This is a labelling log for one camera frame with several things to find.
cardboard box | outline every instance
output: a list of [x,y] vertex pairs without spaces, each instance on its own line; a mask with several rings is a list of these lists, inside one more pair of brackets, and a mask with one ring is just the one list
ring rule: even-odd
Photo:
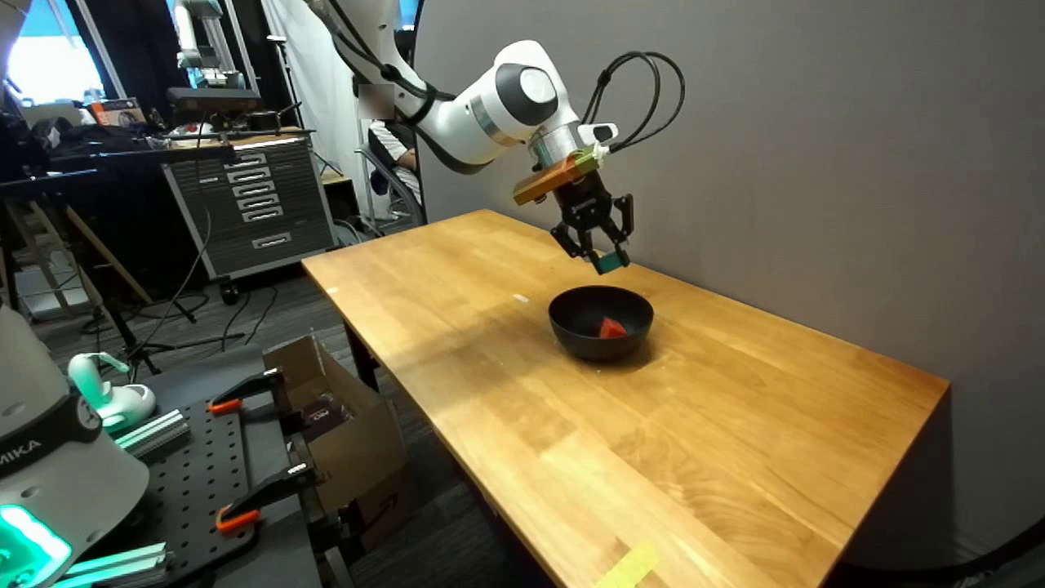
[[324,480],[323,509],[344,509],[349,530],[361,528],[369,551],[405,522],[413,509],[407,450],[395,407],[359,382],[312,337],[264,354],[265,369],[281,368],[291,405],[311,426],[303,432]]

window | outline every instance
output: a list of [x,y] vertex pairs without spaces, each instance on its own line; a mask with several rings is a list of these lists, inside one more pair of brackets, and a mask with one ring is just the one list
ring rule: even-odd
[[66,0],[32,0],[7,61],[7,77],[25,105],[104,97]]

drawer handle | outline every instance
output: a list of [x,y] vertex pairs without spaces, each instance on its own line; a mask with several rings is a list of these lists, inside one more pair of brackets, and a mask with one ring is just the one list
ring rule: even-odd
[[261,238],[255,238],[251,242],[254,244],[255,249],[264,249],[265,246],[274,246],[276,244],[282,244],[284,242],[291,241],[291,233],[281,232],[279,234],[274,234],[272,236],[263,236]]
[[248,184],[246,186],[232,186],[232,193],[234,193],[236,197],[240,197],[243,195],[256,195],[274,189],[276,189],[276,184],[272,182],[261,182],[259,184]]
[[272,206],[274,204],[279,204],[279,196],[276,195],[275,193],[272,195],[245,197],[242,199],[236,201],[236,205],[239,206],[240,210],[253,210],[255,208],[263,208],[265,206]]
[[243,182],[256,182],[258,180],[263,180],[265,178],[272,177],[272,171],[268,167],[262,167],[260,169],[243,169],[242,171],[230,171],[226,173],[229,181],[234,184],[240,184]]
[[263,220],[265,218],[273,218],[275,216],[283,215],[282,206],[273,206],[272,208],[262,208],[261,210],[252,210],[250,212],[243,212],[243,221],[253,222],[255,220]]
[[252,152],[250,155],[240,155],[239,161],[236,163],[226,163],[226,169],[239,169],[240,167],[248,167],[250,165],[257,165],[259,163],[264,163],[265,158],[263,152]]

teal light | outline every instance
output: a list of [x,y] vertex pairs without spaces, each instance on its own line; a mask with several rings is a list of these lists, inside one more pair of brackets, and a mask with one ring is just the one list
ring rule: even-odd
[[0,507],[0,586],[37,586],[72,555],[72,547],[17,504]]

cart wheel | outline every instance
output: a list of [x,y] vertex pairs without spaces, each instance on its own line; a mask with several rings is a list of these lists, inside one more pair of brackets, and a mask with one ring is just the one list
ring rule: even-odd
[[222,302],[228,306],[233,306],[239,301],[239,288],[232,281],[223,281],[218,285],[222,291]]

